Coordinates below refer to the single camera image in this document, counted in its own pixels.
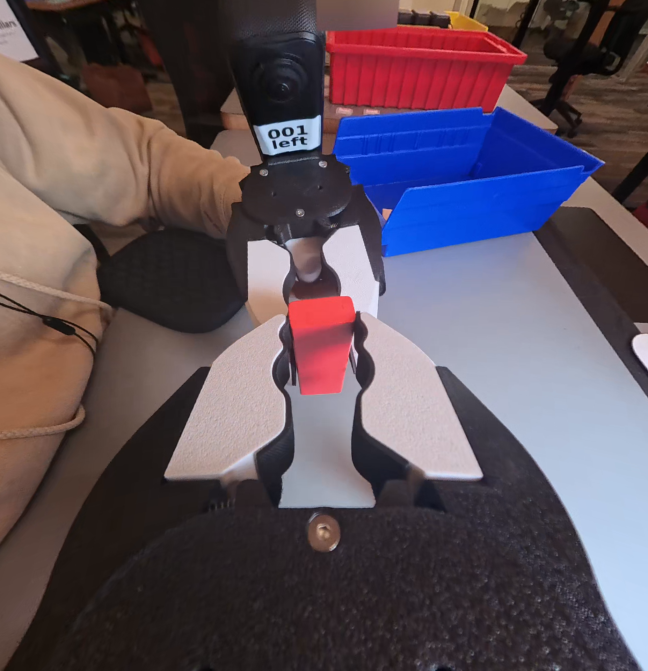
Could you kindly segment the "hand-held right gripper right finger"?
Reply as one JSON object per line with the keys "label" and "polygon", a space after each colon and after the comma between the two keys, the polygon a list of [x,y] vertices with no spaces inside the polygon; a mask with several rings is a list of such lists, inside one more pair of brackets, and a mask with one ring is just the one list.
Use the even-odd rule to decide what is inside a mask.
{"label": "hand-held right gripper right finger", "polygon": [[435,363],[369,313],[357,314],[360,385],[352,457],[368,482],[480,481],[483,473]]}

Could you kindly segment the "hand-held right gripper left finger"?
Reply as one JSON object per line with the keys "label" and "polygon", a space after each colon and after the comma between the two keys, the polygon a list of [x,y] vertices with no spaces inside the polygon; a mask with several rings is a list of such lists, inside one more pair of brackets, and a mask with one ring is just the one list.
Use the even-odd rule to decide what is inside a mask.
{"label": "hand-held right gripper left finger", "polygon": [[164,472],[167,481],[218,480],[234,492],[259,481],[280,496],[294,459],[286,386],[291,332],[279,314],[237,340],[212,363]]}

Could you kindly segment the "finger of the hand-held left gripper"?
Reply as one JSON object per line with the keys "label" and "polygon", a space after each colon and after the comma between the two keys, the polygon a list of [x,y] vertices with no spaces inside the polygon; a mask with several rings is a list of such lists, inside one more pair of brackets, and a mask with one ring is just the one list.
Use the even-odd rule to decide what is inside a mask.
{"label": "finger of the hand-held left gripper", "polygon": [[336,230],[321,252],[323,263],[336,278],[337,294],[351,298],[355,311],[377,317],[379,281],[373,274],[360,227]]}
{"label": "finger of the hand-held left gripper", "polygon": [[296,271],[290,252],[268,240],[247,242],[247,311],[255,327],[288,315]]}

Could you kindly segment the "red wooden plank block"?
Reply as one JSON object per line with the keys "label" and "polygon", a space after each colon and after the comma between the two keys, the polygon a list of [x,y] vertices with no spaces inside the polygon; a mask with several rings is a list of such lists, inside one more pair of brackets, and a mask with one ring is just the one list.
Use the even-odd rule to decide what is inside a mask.
{"label": "red wooden plank block", "polygon": [[302,395],[342,391],[355,317],[353,300],[347,296],[291,302],[288,319]]}

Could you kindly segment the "blue plastic bin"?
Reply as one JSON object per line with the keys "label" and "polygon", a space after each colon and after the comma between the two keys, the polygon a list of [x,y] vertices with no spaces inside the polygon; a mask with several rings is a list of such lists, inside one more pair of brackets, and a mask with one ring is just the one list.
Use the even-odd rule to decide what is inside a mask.
{"label": "blue plastic bin", "polygon": [[501,107],[348,117],[334,153],[391,210],[384,257],[535,231],[603,165]]}

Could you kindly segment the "black mesh wrist rest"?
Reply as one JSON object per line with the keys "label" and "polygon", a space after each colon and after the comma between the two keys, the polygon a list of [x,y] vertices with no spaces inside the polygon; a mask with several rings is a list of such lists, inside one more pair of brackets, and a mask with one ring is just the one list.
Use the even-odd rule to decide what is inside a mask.
{"label": "black mesh wrist rest", "polygon": [[225,242],[205,233],[146,233],[103,260],[96,275],[105,303],[174,331],[214,331],[244,306]]}

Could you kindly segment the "red plastic bin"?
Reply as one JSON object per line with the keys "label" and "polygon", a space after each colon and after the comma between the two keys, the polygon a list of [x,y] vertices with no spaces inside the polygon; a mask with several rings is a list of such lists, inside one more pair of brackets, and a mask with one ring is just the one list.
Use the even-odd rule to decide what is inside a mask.
{"label": "red plastic bin", "polygon": [[397,26],[329,31],[330,102],[408,110],[494,110],[527,55],[487,31]]}

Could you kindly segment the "black office chair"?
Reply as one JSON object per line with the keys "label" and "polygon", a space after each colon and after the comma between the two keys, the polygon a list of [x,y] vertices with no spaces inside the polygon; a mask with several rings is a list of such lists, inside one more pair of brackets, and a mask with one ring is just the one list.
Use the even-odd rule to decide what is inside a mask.
{"label": "black office chair", "polygon": [[612,76],[628,57],[626,35],[628,17],[625,1],[588,1],[590,9],[577,38],[549,39],[544,54],[554,60],[556,70],[548,80],[550,88],[541,99],[530,103],[546,117],[558,113],[567,128],[557,128],[558,136],[576,137],[582,114],[567,100],[572,80],[590,74]]}

